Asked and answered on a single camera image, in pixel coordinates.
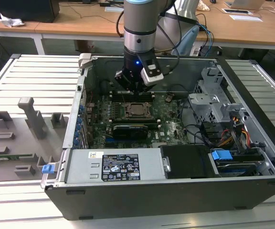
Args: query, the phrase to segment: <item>floor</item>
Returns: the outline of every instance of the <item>floor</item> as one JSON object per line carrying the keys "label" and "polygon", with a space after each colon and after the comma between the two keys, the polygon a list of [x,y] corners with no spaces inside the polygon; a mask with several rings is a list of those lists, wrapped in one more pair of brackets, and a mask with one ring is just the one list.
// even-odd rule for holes
{"label": "floor", "polygon": [[[0,37],[0,43],[11,55],[13,53],[20,54],[37,54],[36,47],[32,39]],[[79,55],[80,52],[75,50],[74,41],[72,40],[43,40],[44,49],[47,55]],[[123,52],[123,43],[121,42],[94,42],[95,53],[105,54],[121,54]],[[208,56],[216,55],[218,47],[213,47]],[[222,56],[226,59],[239,59],[239,48],[223,48]],[[263,56],[262,50],[248,50],[246,58],[260,60]],[[9,56],[0,45],[0,70],[8,60]],[[264,58],[259,62],[262,68],[275,80],[275,51],[270,50]]]}

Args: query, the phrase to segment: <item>aluminum extrusion table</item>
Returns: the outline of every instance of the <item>aluminum extrusion table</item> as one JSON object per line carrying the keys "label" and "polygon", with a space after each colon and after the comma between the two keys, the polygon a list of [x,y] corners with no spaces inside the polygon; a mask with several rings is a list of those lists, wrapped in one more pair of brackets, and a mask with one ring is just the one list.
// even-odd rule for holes
{"label": "aluminum extrusion table", "polygon": [[[275,125],[275,82],[259,65],[249,61],[228,62]],[[78,56],[22,55],[10,59],[0,72],[0,110],[9,111],[11,117],[24,117],[16,104],[21,96],[32,96],[35,109],[41,110],[43,116],[52,112],[69,115],[79,75],[77,69]],[[275,196],[252,210],[67,221],[41,189],[39,180],[0,183],[0,228],[9,227],[269,229],[275,228]]]}

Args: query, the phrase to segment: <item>computer case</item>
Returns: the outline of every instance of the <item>computer case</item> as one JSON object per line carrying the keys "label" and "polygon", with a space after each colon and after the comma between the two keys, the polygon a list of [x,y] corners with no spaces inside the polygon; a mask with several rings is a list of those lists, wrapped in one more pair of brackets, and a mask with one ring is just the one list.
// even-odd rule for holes
{"label": "computer case", "polygon": [[0,0],[2,15],[23,21],[53,22],[59,10],[59,0]]}

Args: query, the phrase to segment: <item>motherboard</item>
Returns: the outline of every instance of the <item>motherboard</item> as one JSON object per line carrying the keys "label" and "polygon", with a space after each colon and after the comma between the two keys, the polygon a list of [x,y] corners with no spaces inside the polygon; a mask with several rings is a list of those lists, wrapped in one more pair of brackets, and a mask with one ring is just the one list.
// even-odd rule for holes
{"label": "motherboard", "polygon": [[88,148],[157,148],[188,144],[180,120],[182,98],[172,97],[167,93],[139,95],[138,100],[121,93],[92,95],[92,101],[86,102],[85,114]]}

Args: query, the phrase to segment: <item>power supply label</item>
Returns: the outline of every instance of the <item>power supply label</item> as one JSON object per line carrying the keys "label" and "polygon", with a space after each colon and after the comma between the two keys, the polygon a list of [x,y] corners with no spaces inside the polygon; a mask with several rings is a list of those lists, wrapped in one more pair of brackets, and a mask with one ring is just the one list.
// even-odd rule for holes
{"label": "power supply label", "polygon": [[137,154],[103,155],[101,179],[103,181],[140,180]]}

